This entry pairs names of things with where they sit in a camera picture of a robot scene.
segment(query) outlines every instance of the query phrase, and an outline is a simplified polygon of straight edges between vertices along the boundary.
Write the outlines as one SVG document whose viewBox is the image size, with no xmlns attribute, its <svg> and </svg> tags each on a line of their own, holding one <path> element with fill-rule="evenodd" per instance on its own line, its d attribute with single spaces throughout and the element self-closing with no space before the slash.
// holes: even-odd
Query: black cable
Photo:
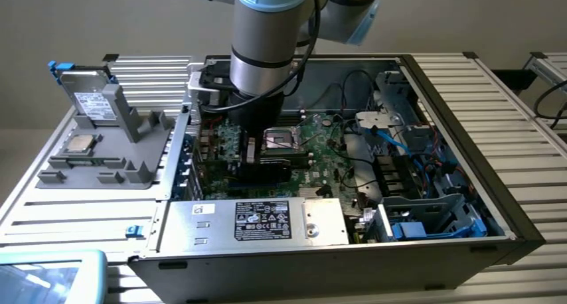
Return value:
<svg viewBox="0 0 567 304">
<path fill-rule="evenodd" d="M 369 95 L 369 97 L 371 98 L 373 97 L 373 94 L 374 94 L 374 82 L 375 82 L 375 79 L 373 78 L 373 76 L 369 74 L 369 72 L 366 71 L 366 70 L 354 70 L 354 71 L 351 71 L 351 72 L 349 72 L 349 74 L 346 75 L 346 77 L 345 77 L 345 79 L 343 79 L 343 84 L 342 84 L 342 89 L 343 89 L 343 98 L 345 98 L 345 107 L 347 107 L 347 98 L 346 98 L 346 96 L 345 96 L 345 93 L 346 93 L 346 89 L 347 89 L 347 81 L 349 81 L 349 78 L 354 75 L 354 74 L 357 74 L 357 73 L 362 73 L 362 74 L 365 74 L 365 76 L 366 76 L 366 78 L 369 79 L 369 83 L 370 83 L 370 86 L 369 86 L 369 90 L 370 90 L 370 95 Z"/>
<path fill-rule="evenodd" d="M 353 128 L 353 123 L 355 123 L 357 121 L 358 121 L 358 120 L 357 120 L 357 118 L 353 118 L 353 119 L 349 119 L 347 121 L 345 121 L 345 123 L 343 123 L 343 127 L 342 127 L 343 135 L 346 135 L 347 127 L 351 129 L 351 131 L 353 131 L 353 133 L 354 133 L 355 135 L 361 135 L 361 134 L 355 131 L 355 129 Z"/>
<path fill-rule="evenodd" d="M 329 139 L 330 139 L 330 140 L 331 140 L 331 139 L 334 139 L 334 134 L 335 134 L 335 131 L 337 131 L 337 127 L 338 127 L 338 126 L 339 126 L 339 123 L 335 125 L 334 130 L 331 131 L 331 135 L 329 136 Z M 335 155 L 338 155 L 341 158 L 343 158 L 343 159 L 346 159 L 346 160 L 350 160 L 350 161 L 361 161 L 362 163 L 367 163 L 367 164 L 370 164 L 370 165 L 374 167 L 374 163 L 373 163 L 373 161 L 366 160 L 366 159 L 351 158 L 351 157 L 345 156 L 343 154 L 341 154 L 341 153 L 335 150 L 335 148 L 333 148 L 333 146 L 331 146 L 331 145 L 329 145 L 329 148 L 330 148 L 330 150 L 335 153 Z"/>
<path fill-rule="evenodd" d="M 550 95 L 552 93 L 554 93 L 554 91 L 557 91 L 558 89 L 561 89 L 562 87 L 565 87 L 565 85 L 567 85 L 567 80 L 564 81 L 562 83 L 560 83 L 558 85 L 556 85 L 554 87 L 552 87 L 542 95 L 541 97 L 538 97 L 535 104 L 534 104 L 534 112 L 537 114 L 538 117 L 541 118 L 546 118 L 546 119 L 567 119 L 567 116 L 562 116 L 564 111 L 567 109 L 567 106 L 564 106 L 564 108 L 561 109 L 561 114 L 558 114 L 557 116 L 549 116 L 549 115 L 543 115 L 539 112 L 539 105 L 543 101 L 543 99 L 546 99 L 547 95 Z"/>
<path fill-rule="evenodd" d="M 321 100 L 326 97 L 326 95 L 327 95 L 329 91 L 331 90 L 331 87 L 334 87 L 334 86 L 337 86 L 337 87 L 341 89 L 341 91 L 343 90 L 343 87 L 341 86 L 341 84 L 339 84 L 338 82 L 333 82 L 333 83 L 330 83 L 330 85 L 327 85 L 327 88 L 326 88 L 326 90 L 323 91 L 323 93 L 321 93 L 321 96 L 319 96 L 318 100 L 315 100 L 315 101 L 311 103 L 311 105 L 306 106 L 306 109 L 307 109 L 307 110 L 309 110 L 309 109 L 311 109 L 311 108 L 313 108 L 317 104 L 319 104 Z"/>
<path fill-rule="evenodd" d="M 350 173 L 350 171 L 354 169 L 354 167 L 350 167 L 350 169 L 347 170 L 347 172 L 342 175 L 342 177 L 341 177 L 341 183 L 342 183 L 342 185 L 343 186 L 346 186 L 347 188 L 350 188 L 350 189 L 359 189 L 361 187 L 363 187 L 363 186 L 369 186 L 371 183 L 377 183 L 378 182 L 378 180 L 373 180 L 373 181 L 369 181 L 367 183 L 365 183 L 365 184 L 362 184 L 361 186 L 350 186 L 350 185 L 347 185 L 346 183 L 345 183 L 345 177 L 347 176 L 347 174 Z"/>
<path fill-rule="evenodd" d="M 290 94 L 285 94 L 283 96 L 285 97 L 290 97 L 291 95 L 294 95 L 295 94 L 295 92 L 299 90 L 299 85 L 302 84 L 302 82 L 299 81 L 299 80 L 297 80 L 297 82 L 295 82 L 295 86 L 294 86 L 294 89 L 291 90 L 291 92 L 290 92 Z"/>
<path fill-rule="evenodd" d="M 315 3 L 315 26 L 314 26 L 314 30 L 313 30 L 313 35 L 310 37 L 310 46 L 307 48 L 307 52 L 305 53 L 302 60 L 299 61 L 299 65 L 298 65 L 297 69 L 291 72 L 287 79 L 275 88 L 269 90 L 265 94 L 251 98 L 246 102 L 242 102 L 241 104 L 231 105 L 231 106 L 222 107 L 222 108 L 202 106 L 203 111 L 206 111 L 209 113 L 226 113 L 226 112 L 230 112 L 231 110 L 238 110 L 238 109 L 249 106 L 250 104 L 266 99 L 267 97 L 274 95 L 277 92 L 279 92 L 282 90 L 282 88 L 285 88 L 286 85 L 291 82 L 291 80 L 298 76 L 298 74 L 305 70 L 305 67 L 307 65 L 307 61 L 310 60 L 313 51 L 315 49 L 315 43 L 318 42 L 319 29 L 321 29 L 321 2 L 319 2 L 319 0 L 314 0 L 314 3 Z"/>
<path fill-rule="evenodd" d="M 561 110 L 560 110 L 560 112 L 558 112 L 558 117 L 556 118 L 556 121 L 553 122 L 553 124 L 552 124 L 552 126 L 550 126 L 550 128 L 552 129 L 554 129 L 556 128 L 556 126 L 560 124 L 560 121 L 561 121 L 561 119 L 560 119 L 560 117 L 564 115 L 564 112 L 566 111 L 566 109 L 565 108 L 562 108 Z"/>
</svg>

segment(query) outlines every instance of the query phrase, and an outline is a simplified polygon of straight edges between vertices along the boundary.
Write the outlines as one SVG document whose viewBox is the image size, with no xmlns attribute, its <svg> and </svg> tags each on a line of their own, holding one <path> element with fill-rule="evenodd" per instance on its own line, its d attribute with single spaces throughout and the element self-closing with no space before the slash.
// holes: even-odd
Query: tablet screen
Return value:
<svg viewBox="0 0 567 304">
<path fill-rule="evenodd" d="M 6 304 L 63 304 L 81 262 L 0 265 L 0 294 Z"/>
</svg>

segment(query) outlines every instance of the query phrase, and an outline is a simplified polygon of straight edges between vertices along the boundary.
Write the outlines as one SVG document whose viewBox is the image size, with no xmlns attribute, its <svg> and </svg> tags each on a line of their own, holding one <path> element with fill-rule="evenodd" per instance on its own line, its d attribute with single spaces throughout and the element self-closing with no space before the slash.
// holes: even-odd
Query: processor chip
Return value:
<svg viewBox="0 0 567 304">
<path fill-rule="evenodd" d="M 67 153 L 85 153 L 93 147 L 95 136 L 75 135 L 67 144 L 65 151 Z"/>
</svg>

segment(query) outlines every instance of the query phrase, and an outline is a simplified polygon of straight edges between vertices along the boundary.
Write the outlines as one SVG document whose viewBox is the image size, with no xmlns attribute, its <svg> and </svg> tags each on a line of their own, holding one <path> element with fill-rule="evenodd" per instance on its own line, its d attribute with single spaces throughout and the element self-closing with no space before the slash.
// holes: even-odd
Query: white wall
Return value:
<svg viewBox="0 0 567 304">
<path fill-rule="evenodd" d="M 361 48 L 322 52 L 461 52 L 521 66 L 531 50 L 567 51 L 565 0 L 382 0 Z M 0 127 L 51 128 L 70 102 L 51 60 L 99 64 L 121 54 L 226 54 L 231 7 L 203 0 L 0 0 Z"/>
</svg>

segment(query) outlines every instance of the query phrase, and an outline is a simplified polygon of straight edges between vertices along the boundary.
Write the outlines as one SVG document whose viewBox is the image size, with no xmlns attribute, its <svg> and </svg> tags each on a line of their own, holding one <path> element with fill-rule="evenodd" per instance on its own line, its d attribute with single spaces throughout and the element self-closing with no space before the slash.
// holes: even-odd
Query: motherboard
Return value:
<svg viewBox="0 0 567 304">
<path fill-rule="evenodd" d="M 339 141 L 341 120 L 326 114 L 313 114 L 294 126 L 278 126 L 266 131 L 263 159 L 293 162 L 291 179 L 274 184 L 234 183 L 227 169 L 241 159 L 242 131 L 230 119 L 213 119 L 202 126 L 199 178 L 205 200 L 235 198 L 286 198 L 325 196 L 339 198 L 346 214 L 361 214 L 351 162 L 338 156 L 329 146 Z"/>
</svg>

